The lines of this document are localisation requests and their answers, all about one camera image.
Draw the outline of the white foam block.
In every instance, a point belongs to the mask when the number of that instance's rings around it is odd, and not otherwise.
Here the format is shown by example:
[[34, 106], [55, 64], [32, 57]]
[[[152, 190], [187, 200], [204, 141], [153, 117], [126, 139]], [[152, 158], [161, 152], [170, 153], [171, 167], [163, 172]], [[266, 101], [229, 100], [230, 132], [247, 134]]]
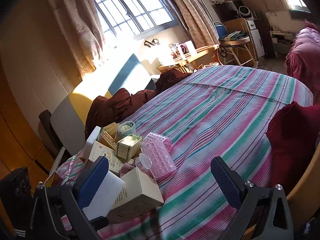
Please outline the white foam block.
[[112, 172], [108, 172], [89, 206], [82, 209], [87, 219], [93, 220], [98, 217], [107, 217], [124, 186], [125, 181]]

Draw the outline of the white printed box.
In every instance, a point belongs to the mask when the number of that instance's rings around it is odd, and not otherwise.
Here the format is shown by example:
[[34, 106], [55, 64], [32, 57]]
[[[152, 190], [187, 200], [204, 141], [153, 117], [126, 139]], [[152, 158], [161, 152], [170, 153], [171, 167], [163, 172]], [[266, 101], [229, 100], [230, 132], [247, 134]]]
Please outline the white printed box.
[[106, 157], [109, 163], [109, 170], [114, 173], [116, 176], [120, 176], [121, 168], [124, 166], [124, 162], [121, 161], [117, 156], [116, 152], [111, 148], [101, 144], [98, 141], [95, 141], [90, 155], [89, 161], [95, 162], [100, 156]]

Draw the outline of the pink knit cloth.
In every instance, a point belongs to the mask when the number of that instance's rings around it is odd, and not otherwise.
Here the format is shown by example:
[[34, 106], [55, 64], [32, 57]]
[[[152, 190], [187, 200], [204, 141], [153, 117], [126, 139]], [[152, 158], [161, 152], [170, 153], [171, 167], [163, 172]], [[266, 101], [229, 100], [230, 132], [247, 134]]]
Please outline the pink knit cloth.
[[131, 170], [133, 170], [134, 168], [136, 168], [135, 164], [132, 163], [125, 163], [121, 169], [120, 169], [120, 175], [119, 177], [121, 178], [122, 176], [124, 176], [125, 174], [127, 174], [128, 172], [130, 172]]

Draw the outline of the beige cardboard box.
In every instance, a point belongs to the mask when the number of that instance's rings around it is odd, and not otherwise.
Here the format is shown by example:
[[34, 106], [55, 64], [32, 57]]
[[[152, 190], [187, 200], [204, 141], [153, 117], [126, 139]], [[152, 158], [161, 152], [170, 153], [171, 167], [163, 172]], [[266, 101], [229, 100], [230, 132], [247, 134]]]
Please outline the beige cardboard box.
[[125, 186], [107, 215], [111, 223], [137, 218], [164, 204], [157, 182], [139, 168], [132, 169], [121, 179]]

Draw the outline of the cracker biscuit pack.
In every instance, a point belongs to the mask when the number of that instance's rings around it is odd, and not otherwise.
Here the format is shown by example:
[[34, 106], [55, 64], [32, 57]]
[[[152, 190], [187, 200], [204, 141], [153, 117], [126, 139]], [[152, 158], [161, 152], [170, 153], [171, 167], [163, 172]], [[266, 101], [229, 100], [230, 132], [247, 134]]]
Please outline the cracker biscuit pack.
[[98, 142], [114, 151], [117, 149], [117, 143], [106, 131], [102, 131], [99, 134]]

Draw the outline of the wooden chair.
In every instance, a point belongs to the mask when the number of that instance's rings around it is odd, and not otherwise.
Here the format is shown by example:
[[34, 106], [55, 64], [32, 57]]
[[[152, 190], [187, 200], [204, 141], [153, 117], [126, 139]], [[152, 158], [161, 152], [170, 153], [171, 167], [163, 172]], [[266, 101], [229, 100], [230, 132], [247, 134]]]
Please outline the wooden chair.
[[319, 209], [319, 146], [311, 144], [306, 150], [295, 148], [286, 157], [273, 162], [268, 186], [281, 184], [293, 222], [298, 232]]

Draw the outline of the yellow sponge block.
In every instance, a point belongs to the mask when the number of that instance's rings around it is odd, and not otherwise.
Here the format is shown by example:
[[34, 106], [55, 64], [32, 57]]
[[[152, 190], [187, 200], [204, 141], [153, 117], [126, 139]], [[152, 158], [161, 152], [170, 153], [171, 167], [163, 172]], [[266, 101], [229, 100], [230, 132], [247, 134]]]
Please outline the yellow sponge block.
[[117, 128], [119, 127], [119, 124], [113, 122], [107, 126], [105, 126], [103, 128], [103, 131], [104, 132], [107, 132], [112, 138], [115, 138], [116, 136], [116, 131], [117, 131]]

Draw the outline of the wooden wardrobe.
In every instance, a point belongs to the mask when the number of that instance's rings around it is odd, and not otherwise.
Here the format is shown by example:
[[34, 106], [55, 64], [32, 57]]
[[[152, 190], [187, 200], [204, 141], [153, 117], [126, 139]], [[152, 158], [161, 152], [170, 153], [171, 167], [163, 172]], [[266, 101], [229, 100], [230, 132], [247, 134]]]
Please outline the wooden wardrobe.
[[26, 167], [31, 192], [48, 177], [54, 158], [33, 131], [11, 92], [1, 69], [1, 178], [16, 168]]

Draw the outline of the grey yellow blue headboard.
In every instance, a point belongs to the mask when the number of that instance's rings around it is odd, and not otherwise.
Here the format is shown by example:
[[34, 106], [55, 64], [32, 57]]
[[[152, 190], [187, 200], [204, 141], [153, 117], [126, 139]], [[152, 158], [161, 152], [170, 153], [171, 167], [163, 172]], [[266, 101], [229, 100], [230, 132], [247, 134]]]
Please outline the grey yellow blue headboard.
[[84, 77], [53, 111], [50, 124], [71, 155], [85, 146], [85, 122], [93, 100], [97, 96], [110, 98], [121, 88], [130, 94], [155, 89], [155, 82], [135, 54], [109, 59], [104, 68]]

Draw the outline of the rolled light green sock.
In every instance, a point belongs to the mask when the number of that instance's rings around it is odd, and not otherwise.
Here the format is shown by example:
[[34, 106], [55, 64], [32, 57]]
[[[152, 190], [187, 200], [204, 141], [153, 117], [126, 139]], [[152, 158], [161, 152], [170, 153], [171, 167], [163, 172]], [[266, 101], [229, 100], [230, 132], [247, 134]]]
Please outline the rolled light green sock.
[[115, 141], [119, 141], [129, 134], [136, 133], [136, 125], [133, 121], [126, 121], [120, 124], [116, 130]]

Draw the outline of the dark red cushion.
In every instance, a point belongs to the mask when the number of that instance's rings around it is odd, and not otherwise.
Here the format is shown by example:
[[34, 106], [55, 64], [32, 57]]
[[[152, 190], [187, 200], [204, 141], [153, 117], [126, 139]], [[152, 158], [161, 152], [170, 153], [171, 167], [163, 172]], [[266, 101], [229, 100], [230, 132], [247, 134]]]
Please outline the dark red cushion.
[[266, 136], [271, 144], [271, 185], [289, 194], [306, 171], [319, 134], [319, 105], [300, 106], [293, 101], [277, 111]]

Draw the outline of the pink quilted bed cover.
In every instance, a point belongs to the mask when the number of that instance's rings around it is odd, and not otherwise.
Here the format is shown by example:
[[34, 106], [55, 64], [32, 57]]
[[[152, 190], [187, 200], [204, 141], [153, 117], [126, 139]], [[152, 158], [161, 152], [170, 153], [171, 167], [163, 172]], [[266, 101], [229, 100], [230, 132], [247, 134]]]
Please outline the pink quilted bed cover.
[[304, 83], [319, 104], [319, 26], [305, 21], [285, 60], [287, 75]]

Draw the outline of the wooden desk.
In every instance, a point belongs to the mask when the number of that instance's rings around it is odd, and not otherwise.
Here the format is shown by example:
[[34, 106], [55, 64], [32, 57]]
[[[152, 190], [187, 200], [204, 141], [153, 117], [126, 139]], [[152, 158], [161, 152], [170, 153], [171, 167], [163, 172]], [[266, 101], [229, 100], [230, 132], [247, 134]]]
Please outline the wooden desk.
[[157, 70], [161, 73], [171, 69], [176, 69], [182, 73], [192, 73], [193, 70], [198, 70], [199, 68], [199, 65], [196, 63], [196, 60], [206, 55], [210, 55], [212, 58], [211, 61], [208, 63], [209, 66], [219, 66], [222, 64], [222, 62], [219, 59], [218, 49], [219, 45], [217, 44], [197, 48], [195, 55], [186, 53], [184, 54], [184, 58], [179, 56], [174, 59], [173, 63], [158, 66]]

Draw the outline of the right beige curtain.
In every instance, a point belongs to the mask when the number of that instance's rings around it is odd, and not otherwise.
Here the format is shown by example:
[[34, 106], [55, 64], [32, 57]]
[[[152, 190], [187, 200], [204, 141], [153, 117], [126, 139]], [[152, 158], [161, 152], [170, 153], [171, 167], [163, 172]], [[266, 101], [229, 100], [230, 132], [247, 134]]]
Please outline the right beige curtain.
[[173, 0], [197, 48], [219, 45], [214, 20], [203, 0]]

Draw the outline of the white round fan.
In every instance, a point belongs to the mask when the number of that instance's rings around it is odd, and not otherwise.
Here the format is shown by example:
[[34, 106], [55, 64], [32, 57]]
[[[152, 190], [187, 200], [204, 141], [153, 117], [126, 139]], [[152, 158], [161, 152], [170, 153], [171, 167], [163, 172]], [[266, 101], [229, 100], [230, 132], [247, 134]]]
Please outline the white round fan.
[[248, 7], [242, 5], [238, 8], [238, 13], [241, 18], [247, 19], [247, 20], [252, 20], [253, 15], [251, 11], [248, 9]]

